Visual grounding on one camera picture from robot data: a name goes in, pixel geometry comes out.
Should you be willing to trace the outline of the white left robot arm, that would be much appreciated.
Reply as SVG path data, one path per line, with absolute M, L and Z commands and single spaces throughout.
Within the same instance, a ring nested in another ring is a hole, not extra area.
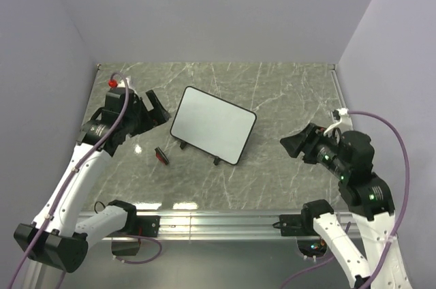
M 82 125 L 69 166 L 44 208 L 30 224 L 19 224 L 14 238 L 26 255 L 46 266 L 73 273 L 88 251 L 109 234 L 137 234 L 137 208 L 113 200 L 86 221 L 78 217 L 97 178 L 126 138 L 166 123 L 170 115 L 154 91 L 148 110 L 132 89 L 109 89 L 104 105 Z

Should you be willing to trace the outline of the black-framed small whiteboard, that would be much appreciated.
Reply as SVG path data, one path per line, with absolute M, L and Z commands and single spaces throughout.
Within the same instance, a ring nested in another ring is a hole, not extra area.
M 170 135 L 219 161 L 239 163 L 257 115 L 205 91 L 183 91 Z

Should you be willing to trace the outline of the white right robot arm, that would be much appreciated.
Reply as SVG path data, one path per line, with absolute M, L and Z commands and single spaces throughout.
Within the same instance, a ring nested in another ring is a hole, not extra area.
M 324 240 L 341 266 L 350 288 L 411 288 L 395 224 L 394 201 L 388 184 L 373 171 L 375 149 L 368 135 L 314 123 L 280 140 L 291 158 L 320 164 L 338 178 L 338 188 L 360 233 L 360 252 L 342 229 L 325 200 L 303 205 L 302 229 Z

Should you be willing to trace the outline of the red bone-shaped eraser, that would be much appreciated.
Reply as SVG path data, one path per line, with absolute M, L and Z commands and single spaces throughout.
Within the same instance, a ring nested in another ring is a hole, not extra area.
M 166 154 L 162 151 L 162 149 L 160 147 L 155 148 L 155 156 L 164 165 L 167 166 L 170 164 L 168 157 L 166 156 Z

